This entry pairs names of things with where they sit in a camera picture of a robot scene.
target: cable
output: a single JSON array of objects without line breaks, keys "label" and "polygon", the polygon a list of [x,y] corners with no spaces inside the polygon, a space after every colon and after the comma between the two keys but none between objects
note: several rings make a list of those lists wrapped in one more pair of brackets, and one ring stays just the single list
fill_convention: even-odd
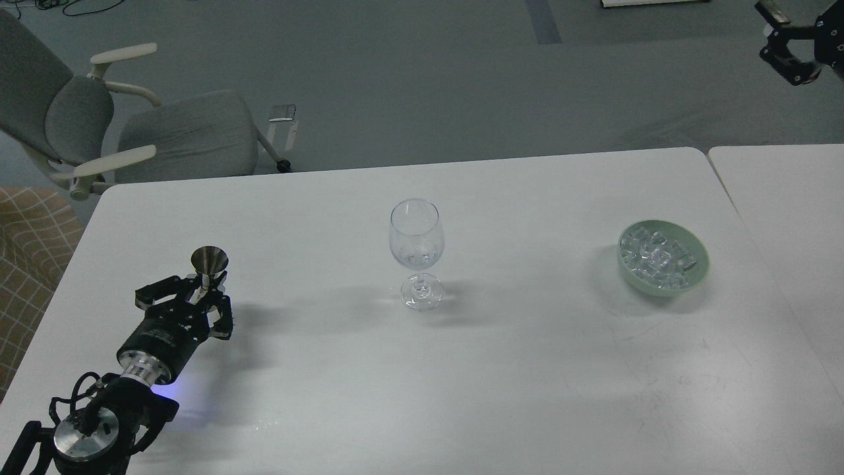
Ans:
[{"label": "cable", "polygon": [[101,10],[94,10],[94,11],[91,11],[91,12],[82,12],[81,14],[69,14],[69,13],[68,13],[68,8],[69,8],[71,5],[73,5],[73,4],[75,4],[75,3],[79,3],[79,2],[81,2],[81,1],[82,1],[82,0],[72,0],[70,3],[68,3],[67,5],[65,5],[65,6],[64,6],[64,8],[62,8],[62,13],[64,14],[64,16],[68,16],[68,17],[81,17],[82,15],[98,14],[98,13],[100,13],[100,12],[105,12],[106,10],[111,10],[112,8],[116,7],[117,5],[120,5],[121,3],[125,2],[126,0],[117,0],[117,3],[115,3],[114,5],[111,5],[110,7],[107,7],[107,8],[103,8],[103,9],[101,9]]},{"label": "cable", "polygon": [[22,2],[26,2],[28,0],[6,0],[6,3],[12,3],[15,9],[18,11],[18,19],[20,19],[21,7],[36,7],[39,10],[49,10],[52,8],[62,7],[62,14],[68,17],[79,17],[82,15],[90,15],[90,14],[98,14],[101,12],[105,12],[106,10],[111,10],[112,8],[120,5],[121,3],[125,2],[126,0],[117,0],[117,3],[111,5],[110,7],[101,8],[99,10],[92,10],[90,12],[82,12],[78,14],[68,13],[68,8],[73,6],[76,3],[82,2],[82,0],[32,0],[31,5],[19,5]]},{"label": "cable", "polygon": [[[96,382],[94,382],[84,393],[79,394],[79,388],[82,387],[82,382],[85,381],[88,378],[94,378],[94,379],[96,379]],[[100,376],[93,371],[89,371],[88,373],[83,374],[81,377],[79,377],[79,379],[76,380],[76,384],[73,385],[73,394],[71,394],[71,396],[69,398],[64,398],[64,397],[59,397],[59,396],[51,398],[50,399],[50,408],[49,408],[48,412],[50,413],[50,419],[52,419],[52,422],[54,424],[56,424],[56,426],[57,426],[62,421],[58,417],[58,412],[56,411],[56,404],[58,404],[59,402],[61,402],[63,404],[69,404],[70,405],[70,413],[73,414],[74,412],[76,412],[76,403],[78,401],[81,401],[85,397],[92,396],[100,388],[97,385],[97,382],[99,382],[99,381],[100,381]]]}]

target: bowl of ice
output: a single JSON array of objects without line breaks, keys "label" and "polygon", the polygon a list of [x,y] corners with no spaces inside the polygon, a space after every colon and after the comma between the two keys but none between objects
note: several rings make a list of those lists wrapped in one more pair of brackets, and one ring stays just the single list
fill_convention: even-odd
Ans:
[{"label": "bowl of ice", "polygon": [[625,280],[656,297],[688,292],[709,273],[709,254],[701,240],[668,221],[628,226],[619,237],[618,258]]}]

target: chair leg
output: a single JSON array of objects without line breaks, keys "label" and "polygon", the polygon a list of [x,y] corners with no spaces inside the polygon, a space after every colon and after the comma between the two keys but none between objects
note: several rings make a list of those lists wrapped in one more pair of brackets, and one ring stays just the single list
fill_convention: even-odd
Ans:
[{"label": "chair leg", "polygon": [[255,127],[255,133],[257,135],[258,142],[267,151],[270,158],[272,158],[273,161],[275,161],[275,167],[276,167],[277,170],[279,170],[279,173],[289,172],[290,168],[291,168],[290,162],[288,160],[282,158],[282,156],[279,155],[279,153],[277,151],[275,151],[275,149],[273,148],[273,145],[270,144],[269,140],[267,140],[267,138],[264,137],[264,135],[261,133],[261,131],[258,130],[257,126]]}]

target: beige plaid sofa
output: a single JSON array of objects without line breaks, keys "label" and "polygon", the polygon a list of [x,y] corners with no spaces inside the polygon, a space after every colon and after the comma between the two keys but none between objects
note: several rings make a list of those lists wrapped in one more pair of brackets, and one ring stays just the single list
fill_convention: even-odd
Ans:
[{"label": "beige plaid sofa", "polygon": [[55,191],[0,186],[0,401],[83,229]]}]

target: chair caster wheel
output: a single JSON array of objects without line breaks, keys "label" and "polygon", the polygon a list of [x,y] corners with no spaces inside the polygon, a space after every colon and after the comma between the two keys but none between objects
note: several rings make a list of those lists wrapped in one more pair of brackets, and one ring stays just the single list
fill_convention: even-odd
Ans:
[{"label": "chair caster wheel", "polygon": [[287,173],[290,171],[290,162],[286,160],[276,161],[275,169],[278,170],[279,173]]}]

